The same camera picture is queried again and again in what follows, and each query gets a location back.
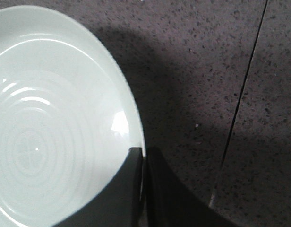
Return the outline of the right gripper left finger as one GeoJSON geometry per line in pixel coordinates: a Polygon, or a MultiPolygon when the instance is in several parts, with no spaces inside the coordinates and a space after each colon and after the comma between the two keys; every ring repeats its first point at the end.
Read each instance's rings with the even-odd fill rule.
{"type": "Polygon", "coordinates": [[[57,227],[136,227],[140,213],[143,155],[130,148],[112,180],[83,208],[57,227]]]}

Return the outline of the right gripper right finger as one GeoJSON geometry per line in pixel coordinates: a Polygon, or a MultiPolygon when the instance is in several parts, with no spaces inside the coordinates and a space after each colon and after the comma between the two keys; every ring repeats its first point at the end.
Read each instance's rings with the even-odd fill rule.
{"type": "Polygon", "coordinates": [[[150,227],[236,227],[202,203],[178,179],[157,147],[147,149],[146,203],[150,227]]]}

